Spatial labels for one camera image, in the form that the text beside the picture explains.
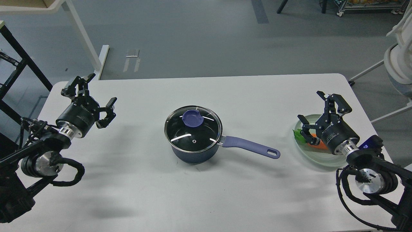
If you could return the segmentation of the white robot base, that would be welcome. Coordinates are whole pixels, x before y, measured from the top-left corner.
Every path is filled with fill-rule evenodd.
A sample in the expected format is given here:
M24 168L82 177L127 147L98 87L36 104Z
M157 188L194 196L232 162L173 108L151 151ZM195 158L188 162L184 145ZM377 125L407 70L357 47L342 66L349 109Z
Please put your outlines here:
M408 98L406 107L390 112L384 116L371 121L372 124L396 116L400 113L411 110L411 84L412 84L412 15L411 2L408 4L400 22L395 25L387 36L395 36L396 43L385 51L381 61L365 69L354 77L350 78L350 86L355 84L355 80L371 72L375 68L384 65L393 87L403 96Z

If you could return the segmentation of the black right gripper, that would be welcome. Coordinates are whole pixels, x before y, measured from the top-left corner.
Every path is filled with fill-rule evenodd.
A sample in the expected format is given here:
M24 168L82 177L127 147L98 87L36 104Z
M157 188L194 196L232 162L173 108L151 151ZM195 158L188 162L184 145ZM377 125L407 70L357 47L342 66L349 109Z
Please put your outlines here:
M359 142L358 134L343 121L343 116L352 112L352 107L340 94L325 94L317 91L325 103L324 113L316 121L316 125L310 125L303 115L297 115L303 123L301 134L307 142L318 145L321 140L333 155L342 155L341 144L350 141L353 144ZM312 136L310 129L316 130L317 136Z

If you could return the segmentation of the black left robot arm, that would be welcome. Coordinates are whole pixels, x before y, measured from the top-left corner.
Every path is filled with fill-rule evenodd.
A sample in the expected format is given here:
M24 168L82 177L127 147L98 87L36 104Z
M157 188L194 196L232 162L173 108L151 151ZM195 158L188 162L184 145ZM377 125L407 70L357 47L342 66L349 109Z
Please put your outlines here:
M85 137L93 125L105 128L116 116L116 97L105 107L91 97L88 84L95 76L76 76L61 90L71 103L55 125L21 118L21 136L24 123L29 123L27 141L20 142L14 153L1 157L1 223L10 223L30 211L35 205L34 197L47 185L69 187L81 181L84 166L62 157L60 152L69 148L74 138Z

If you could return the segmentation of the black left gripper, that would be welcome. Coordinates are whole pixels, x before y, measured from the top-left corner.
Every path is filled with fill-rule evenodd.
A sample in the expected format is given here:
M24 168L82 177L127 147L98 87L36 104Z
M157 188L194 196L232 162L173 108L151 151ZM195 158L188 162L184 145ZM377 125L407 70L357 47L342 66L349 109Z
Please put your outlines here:
M76 76L61 90L63 97L71 99L71 104L56 119L56 125L60 128L64 124L74 126L77 128L76 138L83 138L95 122L97 128L106 128L116 117L114 104L117 97L111 98L105 107L99 107L99 104L91 97L88 84L95 76L95 73L91 73L86 77ZM106 113L103 119L99 119L100 112Z

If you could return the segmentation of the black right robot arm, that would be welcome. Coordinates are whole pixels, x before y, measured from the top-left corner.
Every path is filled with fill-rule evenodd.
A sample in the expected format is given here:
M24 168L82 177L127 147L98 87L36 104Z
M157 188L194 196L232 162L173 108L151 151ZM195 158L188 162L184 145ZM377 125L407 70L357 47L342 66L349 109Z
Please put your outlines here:
M336 171L336 187L344 208L359 222L385 231L410 232L412 230L412 173L388 162L382 154L383 140L372 135L357 146L359 136L343 120L352 108L340 94L326 96L317 91L325 103L319 119L310 124L298 115L303 124L300 135L306 143L319 145L322 141L333 155L346 157L347 166ZM379 206L390 213L394 228L368 223L356 216L344 201L343 194L363 206Z

